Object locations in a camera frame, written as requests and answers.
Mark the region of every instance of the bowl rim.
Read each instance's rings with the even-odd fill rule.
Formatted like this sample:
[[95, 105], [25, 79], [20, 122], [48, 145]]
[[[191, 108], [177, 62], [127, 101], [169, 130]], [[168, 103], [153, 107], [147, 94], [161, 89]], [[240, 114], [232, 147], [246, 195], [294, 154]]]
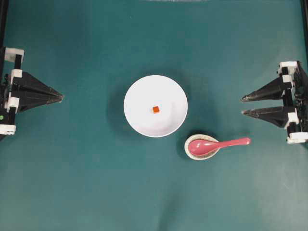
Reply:
[[[141, 79], [144, 79], [144, 78], [151, 78], [151, 77], [155, 77], [155, 76], [160, 76], [160, 77], [168, 78], [168, 79], [172, 80], [173, 82], [175, 82], [175, 83], [179, 86], [179, 88], [182, 90], [182, 92], [184, 93], [184, 95], [185, 95], [185, 105], [186, 105], [185, 115], [184, 115], [182, 121], [179, 123], [179, 125], [178, 125], [175, 129], [173, 129], [171, 132], [168, 132], [168, 133], [166, 133], [166, 134], [164, 134], [164, 135], [158, 135], [158, 136], [148, 135], [148, 134], [145, 134], [144, 132], [137, 131], [137, 130], [131, 125], [131, 123], [128, 121], [128, 119], [127, 119], [127, 113], [126, 113], [126, 110], [125, 110], [125, 99], [126, 99], [127, 93], [128, 93], [129, 90], [133, 87], [133, 85], [135, 85], [135, 84], [136, 84], [138, 81], [140, 81]], [[150, 76], [144, 76], [144, 77], [142, 77], [142, 78], [137, 79], [137, 80], [129, 87], [129, 89], [127, 90], [127, 92], [126, 92], [126, 94], [125, 94], [125, 97], [124, 97], [123, 109], [124, 109], [124, 115], [125, 115], [126, 121], [128, 122], [128, 124], [129, 124], [136, 132], [138, 132], [139, 134], [141, 134], [141, 135], [143, 135], [143, 136], [147, 136], [147, 137], [151, 137], [151, 138], [160, 138], [160, 137], [164, 137], [164, 136], [168, 136], [168, 135], [172, 134], [173, 132], [177, 131], [177, 130], [182, 126], [182, 124], [184, 123], [184, 121], [185, 121], [185, 119], [186, 119], [186, 117], [187, 117], [187, 113], [188, 113], [188, 100], [187, 100], [187, 95], [186, 95], [185, 91], [183, 90], [183, 88], [180, 86], [180, 84], [178, 84], [178, 83], [177, 83], [175, 80], [173, 80], [172, 78], [169, 78], [169, 77], [167, 77], [167, 76], [162, 76], [162, 75], [150, 75]]]

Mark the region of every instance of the spoon handle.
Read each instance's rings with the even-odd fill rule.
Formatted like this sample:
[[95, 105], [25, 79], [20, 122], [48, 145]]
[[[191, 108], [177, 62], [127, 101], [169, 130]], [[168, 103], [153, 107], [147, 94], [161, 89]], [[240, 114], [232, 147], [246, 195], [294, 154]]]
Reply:
[[219, 142], [219, 148], [225, 148], [235, 145], [248, 145], [251, 143], [251, 139], [248, 137], [237, 139], [237, 140], [231, 140], [231, 141], [223, 141]]

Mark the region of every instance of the speckled dish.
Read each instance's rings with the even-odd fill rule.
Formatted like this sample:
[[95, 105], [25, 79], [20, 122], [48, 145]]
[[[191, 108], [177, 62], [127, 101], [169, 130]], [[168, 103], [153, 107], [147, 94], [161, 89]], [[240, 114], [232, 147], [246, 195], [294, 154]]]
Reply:
[[192, 135], [191, 137], [189, 137], [185, 142], [184, 148], [185, 148], [185, 152], [186, 152], [187, 156], [189, 156], [193, 160], [206, 160], [208, 158], [211, 158], [213, 155], [215, 155], [220, 150], [218, 148], [218, 149], [216, 149], [216, 150], [214, 150], [210, 153], [207, 153], [205, 155], [199, 155], [199, 156], [193, 155], [189, 152], [188, 145], [192, 141], [195, 141], [195, 140], [207, 140], [207, 141], [212, 141], [212, 142], [218, 142], [218, 140], [214, 139], [213, 137], [207, 136], [207, 135], [202, 135], [202, 134]]

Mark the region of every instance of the green tabletop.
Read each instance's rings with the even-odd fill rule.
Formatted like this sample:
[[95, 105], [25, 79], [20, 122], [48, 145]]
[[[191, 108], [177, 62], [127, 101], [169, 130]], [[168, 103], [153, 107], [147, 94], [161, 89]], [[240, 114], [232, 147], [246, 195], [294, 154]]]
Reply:
[[[307, 71], [299, 0], [15, 0], [4, 45], [65, 99], [18, 114], [0, 143], [1, 231], [308, 229], [306, 147], [241, 115], [282, 102], [240, 103], [279, 62]], [[123, 112], [130, 85], [152, 74], [188, 98], [164, 138]], [[196, 133], [253, 142], [194, 161], [184, 142]]]

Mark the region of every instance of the black metal frame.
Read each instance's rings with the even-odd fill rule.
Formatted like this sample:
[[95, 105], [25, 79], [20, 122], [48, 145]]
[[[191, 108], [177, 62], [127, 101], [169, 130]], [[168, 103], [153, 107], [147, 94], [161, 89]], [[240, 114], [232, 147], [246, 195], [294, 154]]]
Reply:
[[302, 6], [302, 15], [303, 15], [306, 58], [308, 62], [308, 0], [301, 0], [301, 6]]
[[5, 48], [3, 46], [6, 17], [8, 13], [9, 0], [0, 0], [0, 83], [2, 80]]

